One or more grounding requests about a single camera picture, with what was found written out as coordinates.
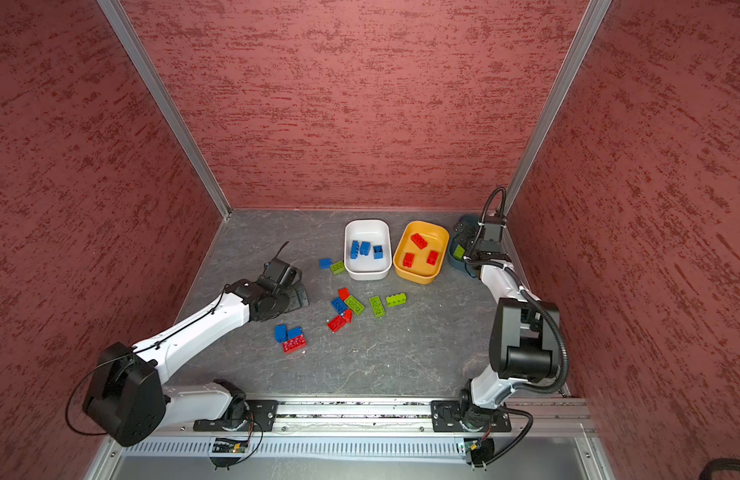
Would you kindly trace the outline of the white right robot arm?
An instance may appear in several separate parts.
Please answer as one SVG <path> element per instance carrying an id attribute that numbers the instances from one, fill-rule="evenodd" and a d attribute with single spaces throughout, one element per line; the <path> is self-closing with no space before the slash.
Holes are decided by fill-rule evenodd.
<path id="1" fill-rule="evenodd" d="M 536 296 L 506 255 L 481 248 L 481 223 L 463 255 L 497 302 L 489 341 L 489 364 L 461 393 L 465 417 L 502 408 L 519 391 L 550 394 L 563 388 L 569 374 L 567 345 L 559 310 Z"/>

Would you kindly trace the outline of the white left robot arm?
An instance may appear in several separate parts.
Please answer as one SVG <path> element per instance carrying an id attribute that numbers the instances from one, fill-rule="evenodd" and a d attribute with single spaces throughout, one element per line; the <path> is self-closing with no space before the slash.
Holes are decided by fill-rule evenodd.
<path id="1" fill-rule="evenodd" d="M 279 258 L 266 262 L 256 280 L 222 287 L 188 318 L 132 346 L 105 349 L 83 379 L 83 413 L 104 434 L 130 447 L 161 427 L 200 422 L 222 431 L 252 431 L 246 393 L 215 379 L 203 385 L 171 385 L 171 377 L 220 338 L 243 326 L 276 319 L 309 303 L 302 272 Z"/>

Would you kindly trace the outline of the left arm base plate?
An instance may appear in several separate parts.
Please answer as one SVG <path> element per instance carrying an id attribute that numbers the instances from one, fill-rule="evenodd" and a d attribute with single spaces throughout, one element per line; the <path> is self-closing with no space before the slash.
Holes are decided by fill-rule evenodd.
<path id="1" fill-rule="evenodd" d="M 277 400 L 233 400 L 226 412 L 216 420 L 196 420 L 195 432 L 241 434 L 251 428 L 270 432 L 277 416 Z"/>

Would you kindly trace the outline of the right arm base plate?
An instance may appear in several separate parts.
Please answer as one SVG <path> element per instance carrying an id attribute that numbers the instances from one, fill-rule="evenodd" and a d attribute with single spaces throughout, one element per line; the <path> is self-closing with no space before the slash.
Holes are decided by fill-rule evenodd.
<path id="1" fill-rule="evenodd" d="M 495 433 L 512 431 L 507 413 L 475 406 L 466 406 L 456 400 L 435 400 L 430 403 L 435 432 Z"/>

